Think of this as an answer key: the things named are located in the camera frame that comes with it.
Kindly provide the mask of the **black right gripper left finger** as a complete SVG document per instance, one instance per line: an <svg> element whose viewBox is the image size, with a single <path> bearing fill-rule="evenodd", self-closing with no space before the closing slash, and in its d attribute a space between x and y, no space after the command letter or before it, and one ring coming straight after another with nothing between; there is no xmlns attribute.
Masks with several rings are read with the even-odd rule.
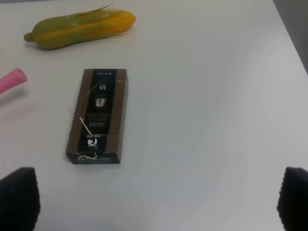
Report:
<svg viewBox="0 0 308 231"><path fill-rule="evenodd" d="M33 167L21 167L0 180L0 229L33 231L40 214L40 194Z"/></svg>

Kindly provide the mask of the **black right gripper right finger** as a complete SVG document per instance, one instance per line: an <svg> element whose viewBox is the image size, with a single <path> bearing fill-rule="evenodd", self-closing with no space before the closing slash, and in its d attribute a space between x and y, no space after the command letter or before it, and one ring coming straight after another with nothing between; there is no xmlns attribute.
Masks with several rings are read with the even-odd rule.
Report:
<svg viewBox="0 0 308 231"><path fill-rule="evenodd" d="M286 231L308 229L308 172L302 168L285 169L277 211Z"/></svg>

